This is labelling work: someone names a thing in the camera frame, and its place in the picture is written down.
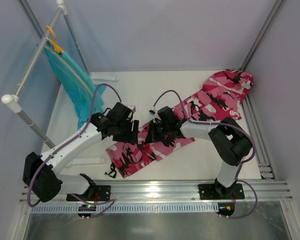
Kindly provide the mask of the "pink camouflage trousers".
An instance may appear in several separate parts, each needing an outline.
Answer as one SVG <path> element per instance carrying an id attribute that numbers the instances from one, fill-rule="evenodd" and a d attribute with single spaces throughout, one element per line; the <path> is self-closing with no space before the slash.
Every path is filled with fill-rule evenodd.
<path id="1" fill-rule="evenodd" d="M 172 108 L 178 118 L 185 110 L 197 121 L 241 120 L 238 111 L 254 83 L 253 76 L 241 70 L 223 70 L 203 82 L 201 89 Z M 138 144 L 118 142 L 106 149 L 111 160 L 108 176 L 137 180 L 213 179 L 221 159 L 208 140 L 165 136 L 162 142 L 145 143 L 149 123 L 138 130 Z"/>

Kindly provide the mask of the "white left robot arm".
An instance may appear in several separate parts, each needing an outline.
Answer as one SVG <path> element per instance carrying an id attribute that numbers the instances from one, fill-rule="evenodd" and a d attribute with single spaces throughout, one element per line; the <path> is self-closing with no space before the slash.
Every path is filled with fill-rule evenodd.
<path id="1" fill-rule="evenodd" d="M 103 113 L 90 114 L 86 124 L 61 144 L 41 154 L 28 154 L 22 177 L 28 187 L 28 205 L 36 206 L 31 202 L 31 194 L 38 197 L 39 203 L 46 203 L 59 194 L 79 201 L 95 200 L 98 187 L 94 180 L 84 173 L 65 175 L 61 172 L 82 152 L 105 138 L 136 144 L 139 121 L 133 119 L 135 111 L 133 105 L 117 102 Z"/>

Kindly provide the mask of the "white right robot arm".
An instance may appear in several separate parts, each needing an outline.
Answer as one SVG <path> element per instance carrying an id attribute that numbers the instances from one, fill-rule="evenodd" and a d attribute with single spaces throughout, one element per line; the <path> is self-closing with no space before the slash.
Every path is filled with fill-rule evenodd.
<path id="1" fill-rule="evenodd" d="M 219 174 L 213 184 L 199 184 L 201 200 L 230 200 L 241 189 L 238 176 L 244 159 L 254 148 L 253 140 L 231 117 L 222 121 L 197 121 L 179 118 L 165 106 L 149 123 L 145 143 L 164 142 L 166 138 L 210 140 L 222 159 Z"/>

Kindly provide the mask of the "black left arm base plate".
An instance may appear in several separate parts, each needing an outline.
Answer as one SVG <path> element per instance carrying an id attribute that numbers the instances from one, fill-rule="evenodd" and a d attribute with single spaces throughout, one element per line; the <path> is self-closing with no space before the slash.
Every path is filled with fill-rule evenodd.
<path id="1" fill-rule="evenodd" d="M 110 185 L 93 185 L 90 186 L 83 194 L 75 194 L 79 199 L 86 202 L 105 202 L 110 200 Z"/>

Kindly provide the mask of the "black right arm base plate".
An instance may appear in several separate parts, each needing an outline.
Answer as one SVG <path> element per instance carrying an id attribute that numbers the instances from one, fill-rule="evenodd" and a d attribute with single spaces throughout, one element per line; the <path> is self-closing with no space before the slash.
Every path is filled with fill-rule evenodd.
<path id="1" fill-rule="evenodd" d="M 200 200 L 243 200 L 245 193 L 240 183 L 234 183 L 229 188 L 214 183 L 198 184 Z"/>

